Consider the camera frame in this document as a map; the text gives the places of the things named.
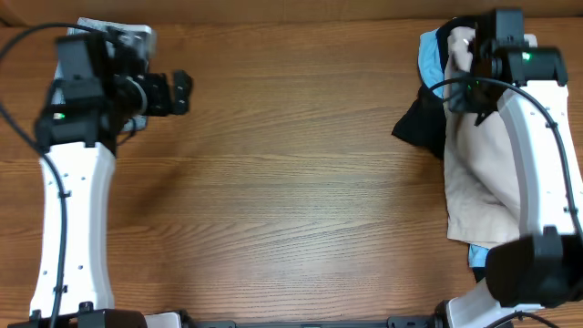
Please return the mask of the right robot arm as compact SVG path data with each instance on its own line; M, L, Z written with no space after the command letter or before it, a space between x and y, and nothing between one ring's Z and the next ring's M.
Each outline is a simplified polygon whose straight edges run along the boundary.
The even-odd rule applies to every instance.
M582 298L582 178L563 57L526 38L518 8L477 16L474 29L453 54L457 71L443 82L445 102L477 123L502 118L517 174L519 236L487 254L472 291L437 308L442 327L498 327Z

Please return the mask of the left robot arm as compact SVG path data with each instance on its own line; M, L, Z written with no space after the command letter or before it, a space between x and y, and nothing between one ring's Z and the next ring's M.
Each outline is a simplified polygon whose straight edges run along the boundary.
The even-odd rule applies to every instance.
M74 26L56 41L58 67L34 126L44 186L39 275L30 327L184 327L181 311L115 306L107 270L107 203L118 145L138 118L183 115L191 77L148 69L148 26Z

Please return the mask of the beige khaki shorts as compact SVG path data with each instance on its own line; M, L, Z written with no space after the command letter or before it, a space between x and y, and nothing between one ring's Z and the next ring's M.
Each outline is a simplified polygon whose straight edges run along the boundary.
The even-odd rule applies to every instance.
M451 76L472 73L476 32L456 27L448 37ZM456 82L449 77L442 87ZM568 124L568 88L553 77L525 85L494 81L497 111L478 127L477 114L459 117L454 131L462 161L493 196L479 235L491 248L554 230L582 236L582 178Z

